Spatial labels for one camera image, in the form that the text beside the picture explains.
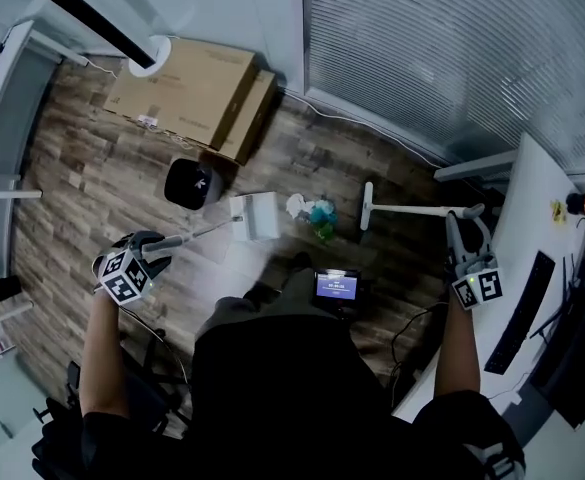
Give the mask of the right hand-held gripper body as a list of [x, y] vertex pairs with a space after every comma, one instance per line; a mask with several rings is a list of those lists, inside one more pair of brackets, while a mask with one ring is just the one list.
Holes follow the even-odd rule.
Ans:
[[458, 266], [452, 288], [461, 307], [469, 311], [503, 296], [501, 271], [494, 254], [485, 254]]

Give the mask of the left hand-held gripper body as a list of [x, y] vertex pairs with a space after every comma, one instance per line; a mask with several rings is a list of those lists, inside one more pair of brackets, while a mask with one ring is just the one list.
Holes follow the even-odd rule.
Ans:
[[95, 290], [105, 290], [118, 305], [141, 299], [153, 287], [149, 267], [134, 234], [101, 252], [92, 262], [92, 273], [97, 282]]

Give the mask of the white broom with grey handle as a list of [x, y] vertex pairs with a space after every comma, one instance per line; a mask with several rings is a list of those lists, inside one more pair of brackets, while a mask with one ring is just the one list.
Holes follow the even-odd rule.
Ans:
[[373, 195], [373, 183], [371, 181], [365, 182], [363, 185], [361, 214], [359, 218], [359, 229], [361, 231], [366, 231], [368, 229], [373, 211], [436, 216], [442, 218], [445, 218], [448, 214], [452, 213], [457, 219], [473, 221], [477, 227], [481, 229], [485, 228], [485, 224], [481, 220], [481, 215], [485, 210], [483, 204], [477, 204], [473, 207], [388, 205], [376, 204], [373, 201]]

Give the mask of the white dustpan with grey handle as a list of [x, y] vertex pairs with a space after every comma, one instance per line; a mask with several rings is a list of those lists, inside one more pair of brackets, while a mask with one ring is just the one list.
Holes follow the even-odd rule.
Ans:
[[144, 245], [144, 252], [156, 252], [177, 248], [205, 236], [224, 226], [230, 226], [233, 238], [240, 242], [278, 239], [281, 236], [277, 196], [275, 192], [263, 192], [236, 196], [229, 199], [230, 218], [204, 229], [173, 235]]

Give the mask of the person's right forearm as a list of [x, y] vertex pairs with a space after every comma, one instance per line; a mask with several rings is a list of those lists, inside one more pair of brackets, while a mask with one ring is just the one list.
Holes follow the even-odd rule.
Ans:
[[480, 366], [472, 313], [450, 290], [449, 306], [440, 347], [434, 395], [480, 391]]

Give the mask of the black small waste bin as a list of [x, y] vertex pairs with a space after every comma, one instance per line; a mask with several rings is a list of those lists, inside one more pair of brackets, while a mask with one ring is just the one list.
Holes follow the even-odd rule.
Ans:
[[185, 158], [171, 164], [164, 184], [169, 202], [194, 211], [216, 203], [222, 191], [223, 180], [211, 166]]

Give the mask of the white desk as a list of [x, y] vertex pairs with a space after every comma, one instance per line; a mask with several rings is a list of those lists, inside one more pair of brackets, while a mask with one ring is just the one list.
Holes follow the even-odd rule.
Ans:
[[39, 107], [61, 56], [32, 20], [14, 26], [0, 51], [0, 200], [39, 199], [19, 188], [23, 155]]
[[[576, 217], [567, 217], [565, 225], [552, 221], [551, 202], [565, 201], [575, 192], [574, 184], [563, 169], [527, 133], [521, 138], [512, 164], [505, 202], [492, 239], [503, 296], [475, 307], [473, 323], [479, 364], [483, 369], [500, 340], [522, 295], [538, 251], [555, 261], [555, 269], [541, 307], [528, 334], [558, 309], [562, 300], [562, 261], [566, 273], [571, 270], [571, 254], [575, 262], [585, 245], [584, 224], [577, 231]], [[522, 387], [541, 358], [541, 337], [526, 337], [519, 352], [504, 375], [481, 372], [481, 393], [504, 413], [514, 404], [516, 389]], [[432, 399], [438, 352], [416, 381], [393, 415], [412, 422], [417, 413]]]

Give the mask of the black keyboard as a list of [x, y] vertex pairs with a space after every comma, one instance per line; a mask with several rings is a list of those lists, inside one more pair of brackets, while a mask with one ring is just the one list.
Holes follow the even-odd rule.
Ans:
[[518, 304], [484, 371], [504, 375], [525, 341], [544, 300], [555, 269], [555, 261], [538, 251]]

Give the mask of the small black box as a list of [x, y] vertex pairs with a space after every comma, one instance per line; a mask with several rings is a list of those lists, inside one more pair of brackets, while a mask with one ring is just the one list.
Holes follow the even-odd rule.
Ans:
[[0, 278], [0, 302], [6, 301], [22, 292], [22, 285], [17, 275]]

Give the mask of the black computer monitor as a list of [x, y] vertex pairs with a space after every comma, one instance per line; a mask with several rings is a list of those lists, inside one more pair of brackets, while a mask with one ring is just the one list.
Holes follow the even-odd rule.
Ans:
[[585, 421], [585, 257], [530, 383], [574, 429]]

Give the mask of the large flat cardboard box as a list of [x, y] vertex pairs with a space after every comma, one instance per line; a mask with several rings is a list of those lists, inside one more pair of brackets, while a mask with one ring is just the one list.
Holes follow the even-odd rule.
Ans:
[[153, 75], [139, 78], [124, 67], [103, 109], [136, 124], [139, 115], [155, 117], [155, 129], [218, 150], [257, 75], [255, 54], [189, 39], [171, 44]]

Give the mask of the narrow flat cardboard box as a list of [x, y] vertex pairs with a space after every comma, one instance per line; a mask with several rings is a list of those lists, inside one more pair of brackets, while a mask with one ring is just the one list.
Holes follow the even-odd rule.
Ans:
[[240, 165], [247, 162], [276, 88], [275, 74], [260, 70], [221, 148], [214, 154]]

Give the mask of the person's dark clothed body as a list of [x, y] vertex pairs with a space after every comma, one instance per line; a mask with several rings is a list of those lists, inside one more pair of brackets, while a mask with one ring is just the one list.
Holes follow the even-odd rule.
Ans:
[[313, 278], [302, 253], [270, 304], [216, 303], [195, 340], [183, 440], [135, 424], [126, 389], [127, 417], [82, 414], [87, 478], [523, 480], [523, 449], [481, 391], [393, 417], [348, 327], [313, 305]]

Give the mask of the white window blinds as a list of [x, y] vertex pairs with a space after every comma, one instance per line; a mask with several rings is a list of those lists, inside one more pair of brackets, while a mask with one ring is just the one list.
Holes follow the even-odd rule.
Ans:
[[451, 159], [532, 135], [585, 172], [585, 0], [310, 0], [309, 84]]

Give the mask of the black tower fan white base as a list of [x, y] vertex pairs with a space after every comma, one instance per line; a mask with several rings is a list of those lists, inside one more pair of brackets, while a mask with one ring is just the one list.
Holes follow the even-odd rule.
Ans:
[[172, 44], [167, 36], [153, 35], [144, 41], [133, 39], [85, 0], [50, 1], [123, 53], [128, 58], [130, 72], [136, 77], [153, 75], [170, 56]]

